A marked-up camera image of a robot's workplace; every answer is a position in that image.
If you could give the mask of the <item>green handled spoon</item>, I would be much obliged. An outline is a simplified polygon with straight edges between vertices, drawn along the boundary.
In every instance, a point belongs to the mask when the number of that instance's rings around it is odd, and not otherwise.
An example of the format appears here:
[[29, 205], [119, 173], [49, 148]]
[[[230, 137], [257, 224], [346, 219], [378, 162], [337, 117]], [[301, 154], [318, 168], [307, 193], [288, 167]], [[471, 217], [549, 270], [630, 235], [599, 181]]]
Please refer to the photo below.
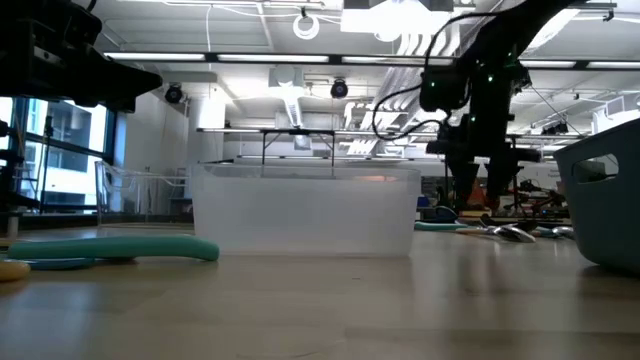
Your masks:
[[10, 245], [7, 257], [16, 260], [66, 258], [185, 257], [217, 261], [219, 247], [186, 235], [123, 235]]

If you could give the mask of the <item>white air duct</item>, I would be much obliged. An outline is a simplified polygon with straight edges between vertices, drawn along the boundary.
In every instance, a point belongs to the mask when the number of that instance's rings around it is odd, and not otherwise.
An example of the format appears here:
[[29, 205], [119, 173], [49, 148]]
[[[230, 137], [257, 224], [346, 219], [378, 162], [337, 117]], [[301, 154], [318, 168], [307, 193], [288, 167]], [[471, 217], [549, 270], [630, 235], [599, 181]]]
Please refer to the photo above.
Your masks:
[[289, 122], [294, 128], [302, 127], [299, 99], [305, 95], [304, 85], [301, 68], [281, 64], [269, 69], [268, 93], [284, 102]]

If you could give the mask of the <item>clear plastic container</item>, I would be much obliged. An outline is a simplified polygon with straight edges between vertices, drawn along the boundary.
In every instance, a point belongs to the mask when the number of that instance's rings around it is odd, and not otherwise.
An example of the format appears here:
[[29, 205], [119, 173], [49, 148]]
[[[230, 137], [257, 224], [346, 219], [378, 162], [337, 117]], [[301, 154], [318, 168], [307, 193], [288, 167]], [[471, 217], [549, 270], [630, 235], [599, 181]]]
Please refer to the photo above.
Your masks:
[[192, 200], [185, 169], [174, 175], [95, 163], [97, 223], [100, 227], [190, 227]]

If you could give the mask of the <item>black shelf rack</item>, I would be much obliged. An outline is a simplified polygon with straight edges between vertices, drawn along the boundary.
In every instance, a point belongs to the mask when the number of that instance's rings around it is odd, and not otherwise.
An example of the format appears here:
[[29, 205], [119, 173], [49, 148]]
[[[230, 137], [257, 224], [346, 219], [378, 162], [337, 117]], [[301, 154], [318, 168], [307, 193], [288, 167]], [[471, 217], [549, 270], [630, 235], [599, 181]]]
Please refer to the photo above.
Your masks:
[[29, 199], [13, 190], [13, 175], [18, 163], [24, 158], [16, 150], [0, 149], [0, 213], [9, 212], [12, 207], [27, 206]]

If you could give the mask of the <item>shiny silver spoon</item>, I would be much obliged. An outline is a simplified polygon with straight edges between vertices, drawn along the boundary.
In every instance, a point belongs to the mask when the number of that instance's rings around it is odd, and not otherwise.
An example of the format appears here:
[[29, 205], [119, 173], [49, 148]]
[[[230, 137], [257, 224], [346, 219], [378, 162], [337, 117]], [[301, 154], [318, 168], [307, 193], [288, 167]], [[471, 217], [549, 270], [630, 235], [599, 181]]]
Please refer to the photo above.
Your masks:
[[468, 227], [456, 229], [456, 232], [467, 235], [493, 235], [514, 243], [535, 243], [536, 239], [528, 232], [514, 226]]

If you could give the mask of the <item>long linear ceiling light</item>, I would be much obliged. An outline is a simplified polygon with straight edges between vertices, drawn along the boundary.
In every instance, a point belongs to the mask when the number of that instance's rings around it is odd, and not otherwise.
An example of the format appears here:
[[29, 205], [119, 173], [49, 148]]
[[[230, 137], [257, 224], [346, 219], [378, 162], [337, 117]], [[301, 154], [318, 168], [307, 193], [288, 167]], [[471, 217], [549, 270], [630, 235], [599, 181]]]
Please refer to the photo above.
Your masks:
[[[421, 56], [337, 55], [288, 53], [214, 53], [214, 52], [105, 52], [107, 58], [124, 62], [150, 63], [224, 63], [224, 64], [311, 64], [331, 66], [411, 67], [424, 65]], [[640, 71], [640, 60], [588, 60], [521, 58], [526, 68], [570, 71]]]

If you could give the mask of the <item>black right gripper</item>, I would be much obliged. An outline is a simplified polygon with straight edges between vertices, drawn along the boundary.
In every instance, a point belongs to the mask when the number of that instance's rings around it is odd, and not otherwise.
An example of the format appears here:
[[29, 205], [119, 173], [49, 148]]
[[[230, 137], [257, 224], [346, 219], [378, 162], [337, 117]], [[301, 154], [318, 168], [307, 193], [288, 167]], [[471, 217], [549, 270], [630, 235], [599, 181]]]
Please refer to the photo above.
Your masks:
[[519, 161], [539, 162], [541, 155], [533, 149], [513, 149], [508, 142], [506, 116], [463, 115], [457, 124], [449, 118], [438, 129], [438, 140], [429, 142], [426, 152], [445, 156], [445, 166], [453, 181], [455, 210], [463, 210], [472, 194], [479, 165], [471, 153], [494, 153], [485, 166], [488, 174], [486, 196], [490, 206], [498, 206], [514, 176]]

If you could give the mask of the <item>black aluminium rig frame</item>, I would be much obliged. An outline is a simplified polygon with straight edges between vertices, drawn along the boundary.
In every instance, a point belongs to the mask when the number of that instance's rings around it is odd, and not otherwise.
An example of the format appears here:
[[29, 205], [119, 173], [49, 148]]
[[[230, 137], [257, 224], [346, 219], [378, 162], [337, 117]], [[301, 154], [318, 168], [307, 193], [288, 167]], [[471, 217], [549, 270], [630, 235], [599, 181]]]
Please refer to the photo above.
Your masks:
[[42, 230], [111, 225], [193, 225], [194, 217], [187, 215], [103, 215], [97, 214], [44, 214], [24, 215], [19, 218], [19, 230]]

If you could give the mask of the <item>frosted plastic bin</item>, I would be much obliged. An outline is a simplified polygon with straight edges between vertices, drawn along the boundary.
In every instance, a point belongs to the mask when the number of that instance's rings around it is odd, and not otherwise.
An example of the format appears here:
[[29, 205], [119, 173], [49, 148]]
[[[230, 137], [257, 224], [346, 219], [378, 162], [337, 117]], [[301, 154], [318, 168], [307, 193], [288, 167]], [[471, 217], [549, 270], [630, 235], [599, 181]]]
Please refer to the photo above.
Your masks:
[[199, 164], [195, 233], [224, 254], [406, 256], [421, 175], [412, 169]]

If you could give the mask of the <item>large window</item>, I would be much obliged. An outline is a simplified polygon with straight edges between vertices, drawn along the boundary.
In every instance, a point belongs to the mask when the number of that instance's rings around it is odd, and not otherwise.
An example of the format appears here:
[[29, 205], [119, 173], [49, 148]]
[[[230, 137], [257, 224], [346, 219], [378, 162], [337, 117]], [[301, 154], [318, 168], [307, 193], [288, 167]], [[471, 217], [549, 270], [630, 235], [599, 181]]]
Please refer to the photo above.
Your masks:
[[[40, 212], [44, 173], [44, 126], [52, 115], [46, 207]], [[95, 163], [113, 159], [116, 114], [103, 106], [72, 101], [0, 97], [0, 149], [24, 158], [16, 165], [13, 190], [29, 199], [8, 213], [91, 213], [96, 210]]]

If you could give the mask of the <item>black tripod stand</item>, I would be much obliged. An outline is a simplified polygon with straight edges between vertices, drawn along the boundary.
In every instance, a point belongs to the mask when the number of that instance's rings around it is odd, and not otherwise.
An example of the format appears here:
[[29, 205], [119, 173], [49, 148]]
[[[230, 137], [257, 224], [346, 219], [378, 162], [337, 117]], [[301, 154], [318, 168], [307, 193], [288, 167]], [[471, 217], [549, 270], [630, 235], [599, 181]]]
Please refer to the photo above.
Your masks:
[[53, 134], [52, 127], [52, 115], [47, 115], [45, 118], [45, 126], [44, 126], [44, 173], [42, 177], [42, 191], [40, 198], [40, 212], [43, 213], [46, 207], [46, 181], [48, 176], [48, 160], [50, 153], [50, 145], [51, 145], [51, 136]]

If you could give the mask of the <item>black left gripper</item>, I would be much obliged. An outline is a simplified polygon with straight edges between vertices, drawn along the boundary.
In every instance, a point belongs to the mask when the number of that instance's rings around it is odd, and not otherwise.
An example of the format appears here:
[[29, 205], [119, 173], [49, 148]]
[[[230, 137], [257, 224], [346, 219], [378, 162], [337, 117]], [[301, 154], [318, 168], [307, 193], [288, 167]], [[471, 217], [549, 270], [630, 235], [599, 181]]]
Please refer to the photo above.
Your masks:
[[136, 99], [163, 85], [160, 75], [110, 63], [102, 85], [82, 67], [62, 65], [53, 54], [28, 56], [0, 50], [0, 96], [44, 100], [73, 100], [83, 106], [107, 107], [123, 113], [136, 111]]

